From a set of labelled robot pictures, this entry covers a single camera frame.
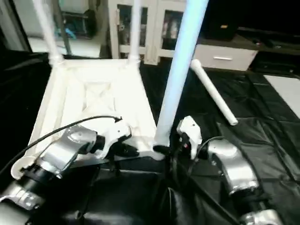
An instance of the drawer handle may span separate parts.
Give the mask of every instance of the drawer handle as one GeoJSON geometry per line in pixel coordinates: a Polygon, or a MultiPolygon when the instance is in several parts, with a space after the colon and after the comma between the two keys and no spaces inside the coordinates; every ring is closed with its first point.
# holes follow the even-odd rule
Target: drawer handle
{"type": "Polygon", "coordinates": [[[215,60],[227,60],[227,61],[231,61],[233,60],[232,58],[228,58],[228,57],[219,57],[219,56],[214,56],[215,60]]]}

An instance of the white frame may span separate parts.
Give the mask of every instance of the white frame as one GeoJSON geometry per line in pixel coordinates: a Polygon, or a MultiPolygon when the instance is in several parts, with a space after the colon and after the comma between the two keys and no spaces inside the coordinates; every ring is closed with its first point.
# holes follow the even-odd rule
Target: white frame
{"type": "Polygon", "coordinates": [[[165,19],[165,11],[176,11],[184,12],[186,3],[183,1],[168,1],[160,0],[157,4],[157,15],[155,22],[155,30],[153,32],[153,44],[151,51],[151,58],[154,65],[159,63],[160,57],[169,57],[172,58],[174,55],[174,50],[162,49],[162,34],[163,34],[163,25],[165,19]]]}
{"type": "MultiPolygon", "coordinates": [[[[119,45],[117,21],[118,21],[118,5],[133,6],[134,0],[109,0],[108,11],[109,11],[109,27],[110,27],[110,39],[111,39],[111,50],[112,58],[119,59],[120,53],[129,53],[129,45],[119,45]]],[[[157,0],[141,0],[143,8],[148,9],[147,13],[147,29],[146,29],[146,41],[145,47],[139,47],[139,53],[144,54],[144,62],[146,64],[152,64],[152,42],[153,32],[155,28],[157,0]]]]}

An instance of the white pipe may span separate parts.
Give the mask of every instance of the white pipe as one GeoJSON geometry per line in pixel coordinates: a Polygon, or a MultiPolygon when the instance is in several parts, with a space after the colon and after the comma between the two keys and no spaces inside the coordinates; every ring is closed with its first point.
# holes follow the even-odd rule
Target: white pipe
{"type": "Polygon", "coordinates": [[[141,0],[134,0],[131,11],[131,26],[130,26],[130,53],[128,59],[132,62],[140,60],[140,32],[141,32],[141,17],[142,7],[141,0]]]}
{"type": "Polygon", "coordinates": [[[169,146],[169,136],[188,75],[208,0],[187,0],[157,123],[154,145],[169,146]]]}
{"type": "Polygon", "coordinates": [[[55,43],[54,24],[51,10],[45,0],[32,0],[32,2],[44,33],[44,39],[49,48],[49,62],[54,66],[55,64],[62,62],[63,57],[59,53],[55,43]]]}
{"type": "Polygon", "coordinates": [[[219,94],[218,90],[214,86],[214,84],[211,82],[210,78],[207,76],[206,72],[201,66],[201,63],[199,60],[192,60],[191,62],[191,68],[194,70],[194,72],[197,74],[198,78],[201,80],[202,84],[212,97],[212,99],[217,104],[220,111],[223,113],[225,118],[228,120],[230,125],[234,126],[238,124],[238,120],[235,118],[234,114],[231,112],[230,108],[222,98],[222,96],[219,94]]]}

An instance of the floor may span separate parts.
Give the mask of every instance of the floor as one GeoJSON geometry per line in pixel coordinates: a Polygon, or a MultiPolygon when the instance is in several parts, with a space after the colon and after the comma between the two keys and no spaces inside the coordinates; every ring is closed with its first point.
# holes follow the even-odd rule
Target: floor
{"type": "Polygon", "coordinates": [[[289,105],[298,118],[300,118],[300,80],[297,78],[271,75],[265,75],[264,77],[289,105]]]}
{"type": "MultiPolygon", "coordinates": [[[[44,39],[28,37],[33,52],[49,52],[44,39]]],[[[67,54],[64,42],[61,38],[56,38],[58,50],[61,54],[67,54]]],[[[98,58],[101,51],[101,36],[98,32],[92,39],[69,39],[72,55],[89,58],[98,58]]]]}

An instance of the drawer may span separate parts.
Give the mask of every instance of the drawer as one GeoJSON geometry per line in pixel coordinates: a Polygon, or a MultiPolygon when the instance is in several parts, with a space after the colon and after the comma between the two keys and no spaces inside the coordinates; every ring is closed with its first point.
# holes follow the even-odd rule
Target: drawer
{"type": "Polygon", "coordinates": [[[257,51],[212,45],[197,45],[194,59],[203,67],[246,71],[257,51]]]}

